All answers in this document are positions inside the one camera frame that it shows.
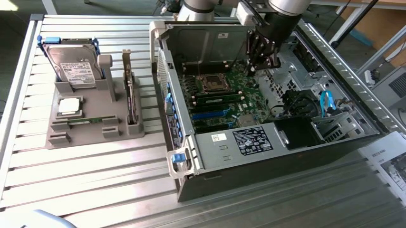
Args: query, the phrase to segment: white label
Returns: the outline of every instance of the white label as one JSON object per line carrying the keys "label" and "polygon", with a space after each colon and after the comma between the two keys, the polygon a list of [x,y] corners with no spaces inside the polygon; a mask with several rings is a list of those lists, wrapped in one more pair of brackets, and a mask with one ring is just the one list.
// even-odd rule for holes
{"label": "white label", "polygon": [[75,114],[77,112],[65,112],[65,113],[62,113],[62,115],[73,115],[73,114]]}
{"label": "white label", "polygon": [[218,34],[218,38],[220,38],[220,39],[226,39],[226,38],[229,38],[229,33],[220,33],[220,34]]}
{"label": "white label", "polygon": [[217,100],[209,100],[209,101],[206,101],[206,103],[222,102],[222,101],[224,101],[224,99],[217,99]]}
{"label": "white label", "polygon": [[90,63],[62,63],[62,67],[71,85],[95,83]]}
{"label": "white label", "polygon": [[226,137],[225,133],[222,133],[222,134],[213,134],[212,138],[213,138],[214,142],[228,140],[228,137]]}

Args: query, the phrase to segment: blue pcie slot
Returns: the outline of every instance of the blue pcie slot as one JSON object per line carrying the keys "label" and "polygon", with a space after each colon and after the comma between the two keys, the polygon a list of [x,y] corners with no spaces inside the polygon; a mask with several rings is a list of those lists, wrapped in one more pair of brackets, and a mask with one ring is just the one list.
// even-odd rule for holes
{"label": "blue pcie slot", "polygon": [[200,120],[200,119],[205,119],[205,118],[225,117],[228,115],[230,109],[226,109],[226,110],[218,111],[218,112],[194,114],[192,116],[192,119],[193,120]]}

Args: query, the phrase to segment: white paper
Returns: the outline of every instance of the white paper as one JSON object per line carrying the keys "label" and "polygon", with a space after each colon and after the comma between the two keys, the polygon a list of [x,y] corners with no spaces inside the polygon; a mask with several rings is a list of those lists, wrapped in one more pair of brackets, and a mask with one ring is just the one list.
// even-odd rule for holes
{"label": "white paper", "polygon": [[360,149],[406,204],[406,139],[399,132]]}

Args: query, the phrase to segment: hard disk drive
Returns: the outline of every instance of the hard disk drive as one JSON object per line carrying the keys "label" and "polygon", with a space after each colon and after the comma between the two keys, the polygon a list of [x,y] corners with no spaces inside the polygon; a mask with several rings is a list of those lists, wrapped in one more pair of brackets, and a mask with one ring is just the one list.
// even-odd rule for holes
{"label": "hard disk drive", "polygon": [[50,37],[39,46],[49,57],[58,81],[70,82],[73,88],[93,88],[95,80],[105,79],[98,65],[98,41]]}

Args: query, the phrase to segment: gray 3d-printed holder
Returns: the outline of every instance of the gray 3d-printed holder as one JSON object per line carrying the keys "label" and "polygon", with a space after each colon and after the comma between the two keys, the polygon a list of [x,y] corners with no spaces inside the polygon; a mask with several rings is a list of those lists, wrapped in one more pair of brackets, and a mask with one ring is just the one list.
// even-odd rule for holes
{"label": "gray 3d-printed holder", "polygon": [[[98,64],[105,71],[106,79],[95,80],[95,88],[74,89],[69,82],[55,82],[57,90],[46,143],[49,149],[145,136],[140,80],[134,78],[138,124],[129,124],[125,81],[124,78],[113,78],[112,55],[99,55]],[[79,98],[82,103],[81,114],[58,116],[61,99],[74,97]],[[70,120],[78,119],[85,121],[70,123]]]}

